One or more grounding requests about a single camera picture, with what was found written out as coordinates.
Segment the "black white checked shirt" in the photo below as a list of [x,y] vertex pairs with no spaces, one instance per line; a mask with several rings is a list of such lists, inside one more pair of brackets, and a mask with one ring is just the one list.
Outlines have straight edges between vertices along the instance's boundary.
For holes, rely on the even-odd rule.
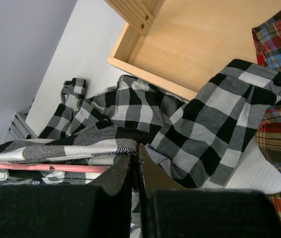
[[[127,75],[92,98],[86,91],[84,79],[66,81],[39,137],[0,145],[0,163],[111,167],[132,156],[130,235],[141,238],[140,144],[185,188],[254,190],[269,200],[281,193],[281,174],[255,136],[266,111],[281,101],[281,72],[235,59],[188,103]],[[0,186],[85,185],[101,174],[0,169]]]

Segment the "pink wire hanger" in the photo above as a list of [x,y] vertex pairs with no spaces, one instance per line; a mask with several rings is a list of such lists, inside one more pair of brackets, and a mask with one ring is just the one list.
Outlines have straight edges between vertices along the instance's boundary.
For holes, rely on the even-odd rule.
[[109,166],[89,166],[89,165],[53,165],[53,164],[8,164],[0,163],[0,169],[19,171],[63,171],[79,173],[103,173]]

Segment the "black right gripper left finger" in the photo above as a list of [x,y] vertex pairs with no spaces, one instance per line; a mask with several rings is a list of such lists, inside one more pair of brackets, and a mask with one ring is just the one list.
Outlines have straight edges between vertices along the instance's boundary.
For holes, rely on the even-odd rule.
[[1,185],[0,238],[127,238],[132,163],[122,155],[85,185]]

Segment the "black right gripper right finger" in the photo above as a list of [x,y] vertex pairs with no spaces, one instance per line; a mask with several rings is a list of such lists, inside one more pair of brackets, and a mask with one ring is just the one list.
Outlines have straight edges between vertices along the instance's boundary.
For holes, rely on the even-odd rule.
[[189,189],[138,148],[141,234],[144,238],[281,238],[281,222],[261,192]]

